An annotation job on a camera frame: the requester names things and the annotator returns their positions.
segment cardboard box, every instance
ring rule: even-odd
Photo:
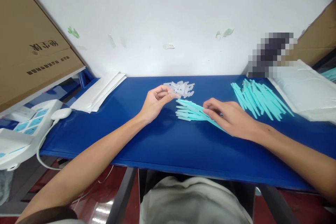
[[[34,0],[0,0],[0,112],[83,67]]]
[[[288,60],[313,66],[336,48],[336,0],[333,0],[300,36]]]

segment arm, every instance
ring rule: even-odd
[[[281,134],[250,117],[236,102],[214,98],[203,104],[204,113],[235,137],[264,146],[296,171],[330,203],[336,204],[336,160]]]
[[[70,205],[111,163],[120,150],[175,98],[159,86],[148,92],[140,113],[120,128],[95,142],[66,165],[31,200],[16,222],[43,209]]]

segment red floor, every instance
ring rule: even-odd
[[[104,181],[111,167],[108,167],[98,178]],[[71,205],[79,219],[87,224],[105,224],[110,209],[113,205],[114,198],[118,192],[121,181],[124,177],[125,167],[114,167],[108,178],[103,183],[97,183],[93,188],[92,185],[83,193],[90,193],[81,199],[78,203]],[[45,185],[57,171],[48,170],[43,177],[36,183],[31,191],[38,191]],[[331,224],[336,223],[336,217],[326,211],[322,204],[321,198],[315,195],[301,194],[296,192],[282,191],[286,202],[302,224]],[[124,224],[138,224],[140,217],[139,202],[139,179],[136,174],[131,196],[127,205]],[[17,217],[0,218],[0,224],[14,224]],[[254,205],[254,223],[255,224],[273,224],[275,223],[270,210],[262,196],[256,196]]]

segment hand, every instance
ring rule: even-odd
[[[271,126],[254,120],[237,102],[220,102],[211,98],[203,103],[203,112],[234,137],[258,142],[265,133],[276,131]]]
[[[147,93],[146,100],[138,116],[149,124],[159,115],[162,107],[174,98],[180,98],[180,96],[167,86],[158,86]]]

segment white wall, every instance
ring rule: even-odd
[[[331,1],[40,0],[97,76],[241,74],[265,33],[299,37]],[[228,28],[232,35],[215,37]]]

